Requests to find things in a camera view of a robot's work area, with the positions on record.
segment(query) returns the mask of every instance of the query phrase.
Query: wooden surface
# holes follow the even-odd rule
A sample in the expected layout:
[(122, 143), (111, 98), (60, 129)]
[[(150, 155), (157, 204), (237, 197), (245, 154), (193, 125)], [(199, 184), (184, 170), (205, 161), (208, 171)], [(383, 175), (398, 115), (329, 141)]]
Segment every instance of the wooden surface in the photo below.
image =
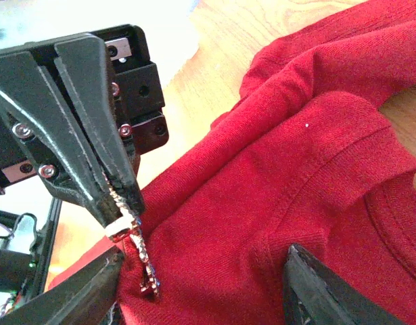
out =
[[(146, 186), (193, 147), (207, 134), (211, 122), (232, 108), (239, 99), (242, 77), (258, 50), (278, 37), (361, 2), (204, 0), (199, 3), (190, 19), (200, 34), (200, 48), (164, 89), (170, 141), (142, 156), (140, 186)], [(416, 87), (392, 98), (382, 112), (394, 121), (401, 142), (416, 155)], [(86, 210), (64, 203), (49, 281), (102, 236), (102, 228)]]

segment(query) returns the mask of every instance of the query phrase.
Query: tabletop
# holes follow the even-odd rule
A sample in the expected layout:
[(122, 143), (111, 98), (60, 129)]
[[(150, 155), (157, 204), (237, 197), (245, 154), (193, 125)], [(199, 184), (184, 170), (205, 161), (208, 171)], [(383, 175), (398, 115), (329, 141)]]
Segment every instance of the tabletop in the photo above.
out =
[[(239, 100), (239, 86), (254, 55), (286, 36), (363, 0), (202, 0), (189, 19), (199, 49), (163, 89), (170, 140), (141, 157), (143, 188), (207, 134), (211, 122)], [(416, 86), (381, 108), (399, 140), (416, 156)], [(83, 208), (64, 203), (49, 268), (49, 283), (103, 237)]]

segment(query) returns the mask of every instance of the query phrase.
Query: red garment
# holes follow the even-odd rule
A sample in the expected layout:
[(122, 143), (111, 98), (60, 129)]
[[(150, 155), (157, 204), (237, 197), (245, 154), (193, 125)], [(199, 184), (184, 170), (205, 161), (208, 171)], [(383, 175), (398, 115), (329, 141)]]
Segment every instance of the red garment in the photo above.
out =
[(370, 1), (265, 47), (234, 109), (144, 189), (162, 300), (139, 296), (126, 241), (126, 323), (282, 324), (283, 264), (297, 242), (416, 324), (416, 159), (377, 111), (414, 84), (416, 0)]

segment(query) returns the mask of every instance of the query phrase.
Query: red cloth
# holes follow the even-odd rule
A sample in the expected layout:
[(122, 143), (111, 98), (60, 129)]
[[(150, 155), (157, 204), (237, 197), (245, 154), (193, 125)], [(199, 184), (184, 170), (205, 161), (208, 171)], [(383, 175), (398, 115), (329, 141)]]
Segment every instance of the red cloth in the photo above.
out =
[(414, 84), (416, 0), (370, 1), (265, 47), (239, 103), (143, 191), (162, 300), (139, 296), (124, 242), (127, 324), (282, 324), (293, 242), (416, 324), (416, 159), (377, 111)]

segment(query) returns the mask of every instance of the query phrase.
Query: red fabric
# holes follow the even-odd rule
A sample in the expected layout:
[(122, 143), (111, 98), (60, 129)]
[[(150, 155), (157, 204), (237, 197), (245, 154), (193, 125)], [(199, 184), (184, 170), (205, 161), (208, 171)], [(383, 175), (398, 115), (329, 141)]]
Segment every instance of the red fabric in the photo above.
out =
[(416, 324), (416, 159), (377, 111), (414, 84), (416, 0), (370, 1), (265, 47), (239, 103), (143, 191), (162, 300), (139, 296), (124, 242), (127, 324), (282, 324), (293, 242)]

